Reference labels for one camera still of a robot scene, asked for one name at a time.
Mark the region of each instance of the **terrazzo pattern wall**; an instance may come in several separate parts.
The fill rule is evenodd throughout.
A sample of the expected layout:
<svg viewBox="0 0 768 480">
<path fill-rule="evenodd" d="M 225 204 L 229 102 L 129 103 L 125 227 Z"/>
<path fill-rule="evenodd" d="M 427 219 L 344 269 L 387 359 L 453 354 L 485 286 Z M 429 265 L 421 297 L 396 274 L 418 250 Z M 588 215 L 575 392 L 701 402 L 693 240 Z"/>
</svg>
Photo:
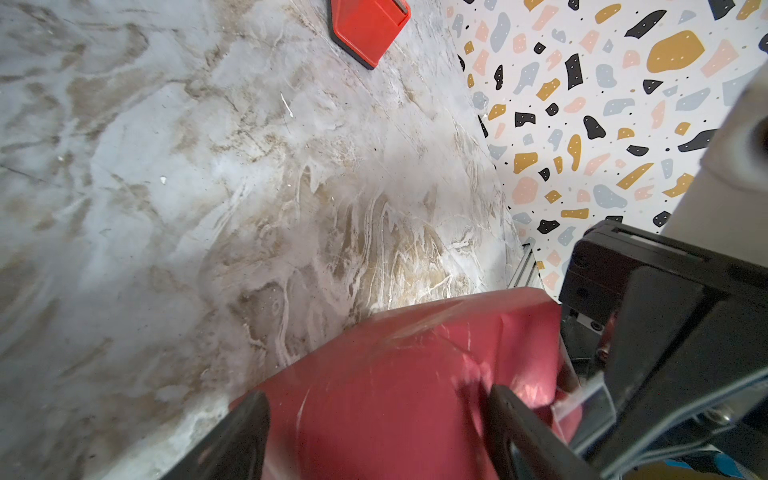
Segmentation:
<svg viewBox="0 0 768 480">
<path fill-rule="evenodd" d="M 446 0 L 523 243 L 558 297 L 605 218 L 658 233 L 768 58 L 760 0 Z"/>
</svg>

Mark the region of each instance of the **white speck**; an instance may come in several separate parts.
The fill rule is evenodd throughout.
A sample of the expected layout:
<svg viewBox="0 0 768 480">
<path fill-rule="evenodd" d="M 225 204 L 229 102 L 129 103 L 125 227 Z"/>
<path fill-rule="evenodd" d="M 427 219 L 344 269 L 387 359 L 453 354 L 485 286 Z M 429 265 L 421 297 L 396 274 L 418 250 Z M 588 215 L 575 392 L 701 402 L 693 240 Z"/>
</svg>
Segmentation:
<svg viewBox="0 0 768 480">
<path fill-rule="evenodd" d="M 290 107 L 288 106 L 288 102 L 286 101 L 286 98 L 283 96 L 283 92 L 280 92 L 280 98 L 283 99 L 283 104 L 288 109 L 288 115 L 290 115 L 290 117 L 293 118 L 293 112 L 290 110 Z"/>
</svg>

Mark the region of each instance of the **orange-red plastic object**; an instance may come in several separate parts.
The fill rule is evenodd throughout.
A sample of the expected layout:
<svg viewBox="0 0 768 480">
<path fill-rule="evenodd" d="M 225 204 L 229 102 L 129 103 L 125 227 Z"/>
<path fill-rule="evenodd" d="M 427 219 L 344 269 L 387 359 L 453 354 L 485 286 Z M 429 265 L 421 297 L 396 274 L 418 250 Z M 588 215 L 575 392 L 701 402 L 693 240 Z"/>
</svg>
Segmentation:
<svg viewBox="0 0 768 480">
<path fill-rule="evenodd" d="M 497 478 L 481 405 L 498 383 L 547 419 L 560 316 L 544 290 L 517 288 L 348 329 L 257 386 L 272 412 L 262 479 Z"/>
<path fill-rule="evenodd" d="M 333 40 L 369 70 L 410 18 L 405 0 L 331 0 Z"/>
</svg>

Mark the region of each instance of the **marble countertop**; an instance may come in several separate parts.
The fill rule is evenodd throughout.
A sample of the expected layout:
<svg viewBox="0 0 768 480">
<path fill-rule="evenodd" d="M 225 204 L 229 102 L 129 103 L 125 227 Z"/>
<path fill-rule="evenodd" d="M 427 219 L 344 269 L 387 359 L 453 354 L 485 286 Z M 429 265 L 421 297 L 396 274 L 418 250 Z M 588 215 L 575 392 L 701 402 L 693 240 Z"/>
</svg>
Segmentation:
<svg viewBox="0 0 768 480">
<path fill-rule="evenodd" d="M 438 0 L 375 71 L 323 0 L 0 5 L 0 476 L 156 478 L 372 313 L 520 246 Z"/>
</svg>

